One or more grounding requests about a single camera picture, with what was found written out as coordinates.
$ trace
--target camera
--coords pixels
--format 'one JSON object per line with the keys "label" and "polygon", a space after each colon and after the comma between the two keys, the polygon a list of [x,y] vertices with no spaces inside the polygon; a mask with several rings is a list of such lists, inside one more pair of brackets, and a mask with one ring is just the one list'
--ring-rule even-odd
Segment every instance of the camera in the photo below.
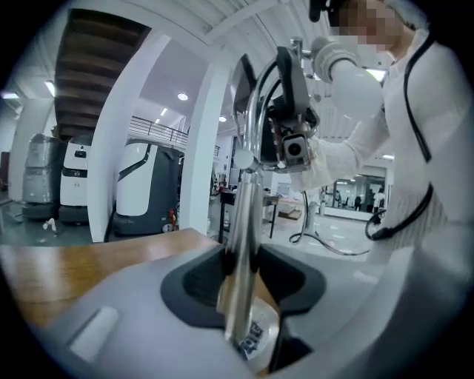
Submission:
{"label": "camera", "polygon": [[307,164],[310,161],[307,139],[303,134],[292,134],[283,138],[285,164],[289,167]]}

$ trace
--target glass wall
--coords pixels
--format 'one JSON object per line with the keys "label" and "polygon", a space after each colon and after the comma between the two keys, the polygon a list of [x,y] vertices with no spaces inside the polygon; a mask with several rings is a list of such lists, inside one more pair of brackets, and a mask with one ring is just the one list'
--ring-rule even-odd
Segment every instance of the glass wall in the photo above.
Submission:
{"label": "glass wall", "polygon": [[352,179],[338,179],[327,186],[326,207],[373,212],[374,196],[382,188],[385,178],[357,175]]}

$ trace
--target camera lens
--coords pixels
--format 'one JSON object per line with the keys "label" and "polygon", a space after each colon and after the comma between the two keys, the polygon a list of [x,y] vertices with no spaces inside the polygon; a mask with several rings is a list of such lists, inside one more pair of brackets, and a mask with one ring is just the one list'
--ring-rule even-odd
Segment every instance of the camera lens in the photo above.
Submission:
{"label": "camera lens", "polygon": [[301,146],[299,144],[291,144],[288,147],[288,153],[291,155],[298,155],[301,152]]}

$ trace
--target black table leg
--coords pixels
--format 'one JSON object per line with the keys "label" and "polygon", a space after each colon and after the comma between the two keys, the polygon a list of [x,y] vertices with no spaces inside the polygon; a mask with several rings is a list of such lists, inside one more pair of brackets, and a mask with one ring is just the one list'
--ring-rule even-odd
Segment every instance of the black table leg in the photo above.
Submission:
{"label": "black table leg", "polygon": [[275,226],[275,217],[276,217],[276,206],[278,204],[275,204],[273,206],[273,216],[272,216],[272,229],[270,229],[270,239],[273,237],[273,227]]}
{"label": "black table leg", "polygon": [[222,244],[224,239],[224,214],[225,214],[225,203],[221,202],[221,220],[219,222],[219,238],[218,242]]}

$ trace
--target metal railing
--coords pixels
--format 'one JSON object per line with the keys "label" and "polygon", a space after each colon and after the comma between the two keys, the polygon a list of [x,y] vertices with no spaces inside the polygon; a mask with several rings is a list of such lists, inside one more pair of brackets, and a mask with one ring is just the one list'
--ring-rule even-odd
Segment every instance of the metal railing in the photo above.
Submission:
{"label": "metal railing", "polygon": [[[176,145],[184,148],[187,146],[187,133],[180,132],[179,130],[166,127],[161,124],[155,124],[154,122],[145,120],[144,118],[132,116],[129,130],[130,132],[141,133],[151,137],[163,139],[172,146]],[[215,156],[218,156],[219,149],[219,146],[214,146]]]}

